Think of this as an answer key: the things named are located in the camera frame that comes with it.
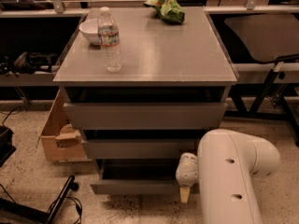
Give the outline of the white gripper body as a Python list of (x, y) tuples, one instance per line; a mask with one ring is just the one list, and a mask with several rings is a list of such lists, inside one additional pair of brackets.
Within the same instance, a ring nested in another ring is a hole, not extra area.
[(198, 162), (194, 154), (186, 152), (180, 156), (176, 180), (181, 187), (187, 188), (198, 182)]

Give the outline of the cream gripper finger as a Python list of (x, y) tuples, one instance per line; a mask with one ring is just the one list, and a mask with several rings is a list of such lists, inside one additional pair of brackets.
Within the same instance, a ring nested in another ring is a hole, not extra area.
[(190, 188), (189, 187), (180, 187), (180, 201), (182, 203), (187, 203), (190, 196)]

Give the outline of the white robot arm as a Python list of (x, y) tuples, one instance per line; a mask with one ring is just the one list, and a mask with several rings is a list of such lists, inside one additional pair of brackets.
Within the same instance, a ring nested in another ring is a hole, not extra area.
[(196, 154), (181, 155), (176, 170), (180, 200), (199, 185), (203, 224), (263, 224), (251, 182), (278, 170), (280, 155), (268, 140), (226, 129), (207, 132)]

